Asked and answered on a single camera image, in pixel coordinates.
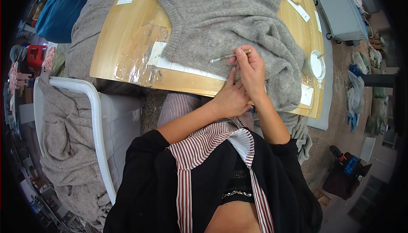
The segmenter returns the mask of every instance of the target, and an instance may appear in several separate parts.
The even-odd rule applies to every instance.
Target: woman's right hand
[[[228,63],[237,61],[237,69],[241,70],[241,80],[252,101],[266,94],[265,92],[265,62],[252,45],[241,45],[232,51],[235,57]]]

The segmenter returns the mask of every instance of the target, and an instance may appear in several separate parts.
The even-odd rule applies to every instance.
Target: striped fabric
[[[196,97],[169,93],[163,103],[158,125],[186,115],[199,106],[201,106],[201,101]],[[191,170],[202,164],[218,145],[228,140],[250,170],[261,231],[273,233],[273,220],[268,201],[252,170],[252,160],[255,154],[253,136],[243,126],[253,131],[253,117],[250,112],[245,112],[239,117],[218,120],[169,147],[177,161],[177,215],[181,232],[191,233],[193,231]]]

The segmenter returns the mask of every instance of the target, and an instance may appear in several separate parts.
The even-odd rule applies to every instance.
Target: sweater sleeve
[[[300,232],[318,232],[323,220],[322,207],[314,197],[304,179],[298,162],[298,147],[296,139],[290,139],[287,144],[271,145],[272,152],[281,160],[283,169],[296,193],[299,203]]]
[[[140,224],[146,215],[154,213],[157,177],[154,168],[156,155],[169,143],[157,130],[135,138],[126,152],[123,178],[115,205],[106,217],[104,232],[128,232]]]

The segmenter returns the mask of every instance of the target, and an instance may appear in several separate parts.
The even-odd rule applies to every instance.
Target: wooden table
[[[161,34],[163,41],[168,40],[171,22],[157,0],[133,0],[132,3],[116,5],[117,1],[112,6],[100,33],[93,55],[90,76],[210,97],[215,96],[221,90],[224,86],[224,81],[221,80],[164,68],[154,69],[145,64],[140,66],[139,62],[132,62],[135,53],[148,51],[148,47],[152,47],[155,39],[146,40],[145,37],[154,38]],[[306,55],[313,50],[323,53],[323,36],[318,30],[314,2],[303,0],[301,6],[310,16],[308,22],[305,22],[286,0],[282,0],[278,16],[288,26],[295,41]],[[130,80],[129,73],[135,70],[142,74],[138,75],[137,80]],[[324,80],[318,83],[315,78],[303,75],[302,82],[314,88],[312,103],[310,108],[301,104],[299,108],[291,112],[319,118],[323,102]]]

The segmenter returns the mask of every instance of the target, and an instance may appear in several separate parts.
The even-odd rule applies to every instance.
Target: white liquid
[[[322,64],[316,54],[310,55],[310,66],[315,77],[320,77],[322,75]]]

